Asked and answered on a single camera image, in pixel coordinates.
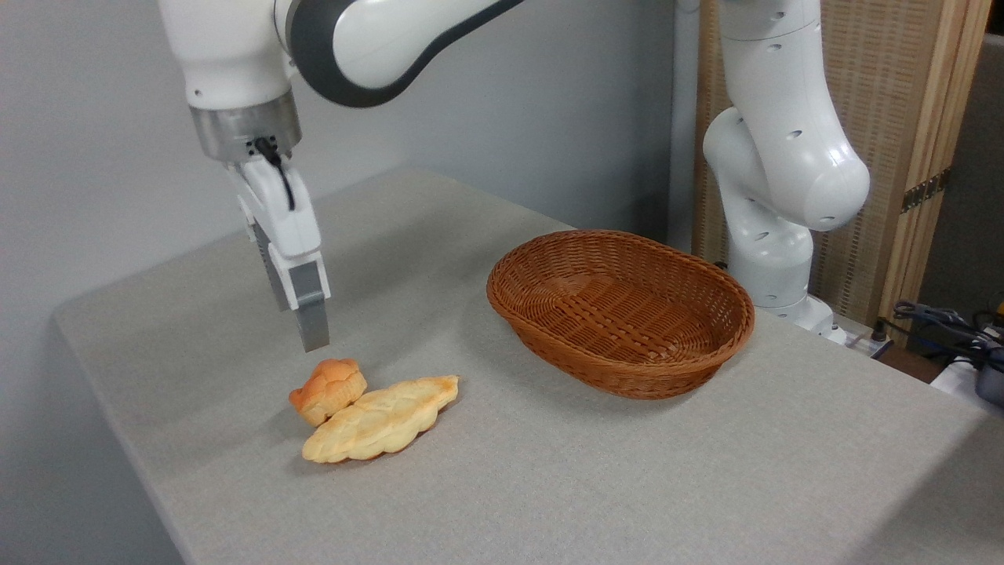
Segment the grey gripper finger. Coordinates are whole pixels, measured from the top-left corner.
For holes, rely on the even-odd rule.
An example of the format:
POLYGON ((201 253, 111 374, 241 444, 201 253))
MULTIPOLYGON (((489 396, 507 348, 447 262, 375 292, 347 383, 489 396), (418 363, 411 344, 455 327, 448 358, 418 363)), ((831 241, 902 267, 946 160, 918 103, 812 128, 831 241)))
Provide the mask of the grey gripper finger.
POLYGON ((271 287, 274 300, 276 301, 278 310, 280 312, 286 312, 289 310, 289 301, 286 296, 286 288, 283 286, 282 280, 280 278, 278 269, 274 264, 271 253, 270 253, 270 243, 271 240, 268 238, 264 230, 256 221, 249 222, 249 232, 251 233, 251 239, 255 241, 256 246, 259 250, 261 260, 265 271, 267 273, 267 279, 271 287))
POLYGON ((322 349, 329 344, 326 300, 331 297, 322 251, 315 248, 309 253, 286 257, 276 244, 270 243, 270 253, 286 288, 288 311, 295 314, 304 351, 322 349))

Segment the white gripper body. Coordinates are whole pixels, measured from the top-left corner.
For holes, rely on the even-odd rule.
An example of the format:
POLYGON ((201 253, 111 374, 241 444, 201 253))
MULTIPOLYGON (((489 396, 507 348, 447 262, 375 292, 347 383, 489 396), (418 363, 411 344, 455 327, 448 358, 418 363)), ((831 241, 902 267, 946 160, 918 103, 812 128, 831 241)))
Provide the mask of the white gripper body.
POLYGON ((297 168, 280 158, 276 167, 263 157, 244 163, 229 163, 228 176, 246 221, 256 221, 282 255, 322 250, 322 235, 315 208, 297 168))

